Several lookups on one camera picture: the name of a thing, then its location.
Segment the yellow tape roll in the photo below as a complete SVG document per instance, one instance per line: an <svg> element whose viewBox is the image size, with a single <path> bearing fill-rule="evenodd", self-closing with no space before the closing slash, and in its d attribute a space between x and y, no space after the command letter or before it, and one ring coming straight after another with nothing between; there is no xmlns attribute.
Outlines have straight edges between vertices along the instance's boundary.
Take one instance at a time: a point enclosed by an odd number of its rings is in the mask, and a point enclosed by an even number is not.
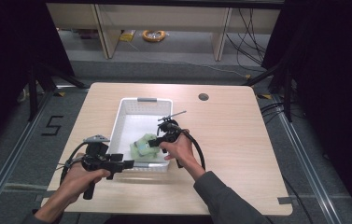
<svg viewBox="0 0 352 224"><path fill-rule="evenodd" d="M164 39L166 33L164 31L150 31L146 30L143 32L143 39L148 42L159 42Z"/></svg>

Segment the gray sleeve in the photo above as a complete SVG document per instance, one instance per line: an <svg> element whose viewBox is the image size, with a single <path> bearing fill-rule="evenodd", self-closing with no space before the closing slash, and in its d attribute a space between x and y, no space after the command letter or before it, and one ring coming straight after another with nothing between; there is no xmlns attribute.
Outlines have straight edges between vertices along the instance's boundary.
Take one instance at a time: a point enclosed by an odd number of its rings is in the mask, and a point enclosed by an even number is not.
<svg viewBox="0 0 352 224"><path fill-rule="evenodd" d="M207 204L216 224L269 223L265 216L227 187L213 172L202 175L193 187Z"/></svg>

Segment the person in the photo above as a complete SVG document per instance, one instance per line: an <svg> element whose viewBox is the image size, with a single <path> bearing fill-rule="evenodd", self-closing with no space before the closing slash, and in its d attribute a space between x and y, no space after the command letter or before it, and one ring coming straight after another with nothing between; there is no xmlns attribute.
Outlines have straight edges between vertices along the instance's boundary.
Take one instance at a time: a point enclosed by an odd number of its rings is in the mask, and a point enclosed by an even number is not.
<svg viewBox="0 0 352 224"><path fill-rule="evenodd" d="M236 192L227 187L212 171L206 171L193 156L192 143L183 133L174 143L162 142L169 155L166 160L177 159L195 180L193 187L208 207L214 223L269 224L269 220ZM107 170L85 171L80 162L73 164L61 186L35 213L26 217L22 224L48 224L58 218L64 209L74 203L94 181L109 176Z"/></svg>

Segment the white plastic basket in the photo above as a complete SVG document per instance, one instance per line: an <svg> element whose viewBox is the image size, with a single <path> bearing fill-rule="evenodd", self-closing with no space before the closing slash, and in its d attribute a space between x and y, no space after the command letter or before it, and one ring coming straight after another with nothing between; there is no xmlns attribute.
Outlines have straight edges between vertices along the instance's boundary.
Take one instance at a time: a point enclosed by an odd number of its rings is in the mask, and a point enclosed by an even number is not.
<svg viewBox="0 0 352 224"><path fill-rule="evenodd" d="M124 160L132 160L130 144L146 133L156 134L163 117L171 115L173 102L159 98L123 98L110 137L107 153L122 153ZM135 161L135 171L166 172L169 161L160 151L157 158Z"/></svg>

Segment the gray floor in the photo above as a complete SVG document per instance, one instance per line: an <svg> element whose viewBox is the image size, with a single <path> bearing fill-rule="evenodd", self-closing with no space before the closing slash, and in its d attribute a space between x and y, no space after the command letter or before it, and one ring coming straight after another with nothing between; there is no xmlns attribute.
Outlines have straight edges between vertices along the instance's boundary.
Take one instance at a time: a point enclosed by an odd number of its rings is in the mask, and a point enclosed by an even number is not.
<svg viewBox="0 0 352 224"><path fill-rule="evenodd" d="M82 40L77 33L70 31L61 31L59 34L77 78L87 84L107 81L240 85L246 81L246 75L254 77L260 74L248 69L262 70L256 63L243 56L239 56L239 63L245 68L239 66L236 50L229 41L225 44L222 60L215 62L210 34L205 33L169 32L162 42L148 43L142 40L141 31L137 31L132 43L119 42L116 53L110 60L104 58L98 39ZM265 47L269 37L257 35L257 40ZM236 43L240 43L238 38L238 35L231 35L231 39ZM245 47L245 50L258 58L254 49ZM67 85L60 79L56 79L56 82L59 85ZM266 78L256 84L255 93L267 93L269 82L270 78ZM50 97L21 159L0 196L0 223L21 222L32 208L39 207L39 196L50 182L86 94L85 91L66 91L63 97ZM258 99L260 107L273 102L271 99ZM12 116L0 135L0 170L27 124L28 106L28 101L24 101L12 111ZM313 222L327 223L295 149L279 117L273 112L275 110L265 113L264 120L267 122L266 127L280 170L300 196ZM308 120L303 117L302 109L293 105L292 113L293 125L331 197L337 214L342 223L352 223L352 199L332 168L331 162L322 156L323 150ZM46 128L51 116L63 116L62 119L53 121L62 125L62 128L56 136L43 136L42 133L53 132L52 129ZM295 199L290 187L288 190L291 198ZM301 203L294 203L293 209L294 212L288 217L270 219L273 223L309 223ZM108 217L108 214L66 213L62 223L103 223Z"/></svg>

